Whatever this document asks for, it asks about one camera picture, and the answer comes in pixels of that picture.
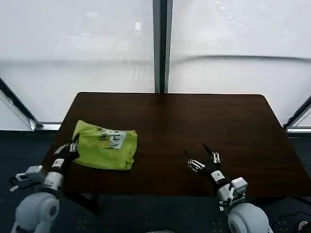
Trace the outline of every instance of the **cable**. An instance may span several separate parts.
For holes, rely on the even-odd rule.
[[[296,213],[294,213],[294,214],[292,214],[292,215],[282,215],[282,216],[280,216],[280,217],[278,218],[277,221],[275,221],[275,222],[273,222],[273,223],[271,224],[271,228],[273,229],[273,228],[274,228],[274,225],[276,225],[282,218],[284,218],[284,217],[292,217],[292,216],[295,216],[295,215],[297,215],[297,214],[304,214],[304,215],[307,215],[307,216],[310,216],[310,217],[311,217],[310,214],[307,214],[307,213],[305,213],[305,212],[303,212],[303,211],[298,211],[298,212],[296,212]]]

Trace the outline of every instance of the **dark brown tabletop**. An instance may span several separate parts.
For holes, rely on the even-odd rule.
[[[243,177],[251,197],[311,196],[311,182],[262,95],[79,93],[43,162],[70,141],[77,121],[133,130],[138,147],[130,171],[70,167],[66,190],[99,194],[214,196],[209,179],[190,170],[183,150],[221,157],[229,179]]]

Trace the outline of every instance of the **metal window frame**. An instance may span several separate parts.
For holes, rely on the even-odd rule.
[[[288,133],[311,133],[311,127],[298,126],[311,112],[308,113],[300,122],[298,122],[302,116],[311,111],[311,96],[297,109],[294,115],[289,118],[288,122],[283,125]]]
[[[173,0],[153,0],[155,93],[168,93]]]

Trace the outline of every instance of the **robotic hand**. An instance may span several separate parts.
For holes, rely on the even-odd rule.
[[[79,157],[77,152],[78,137],[70,144],[62,145],[55,151],[55,161],[47,175],[43,172],[42,166],[31,166],[25,173],[19,173],[11,179],[12,184],[13,180],[42,184],[41,192],[29,195],[17,207],[11,233],[50,232],[52,222],[59,212],[58,193],[63,178],[66,176],[71,162]],[[10,190],[13,192],[18,188],[18,185],[14,185]]]
[[[216,192],[220,211],[228,215],[228,224],[232,233],[273,233],[269,226],[269,219],[265,212],[245,201],[247,182],[242,178],[230,181],[220,171],[220,157],[218,152],[212,152],[204,145],[212,159],[202,164],[188,157],[188,166],[201,175],[208,176]]]

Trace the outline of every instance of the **white backdrop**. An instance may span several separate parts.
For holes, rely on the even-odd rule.
[[[286,123],[311,95],[311,62],[247,56],[310,59],[310,9],[310,0],[174,0],[169,92],[262,94]]]
[[[81,91],[154,92],[152,0],[0,3],[0,76],[39,121]]]

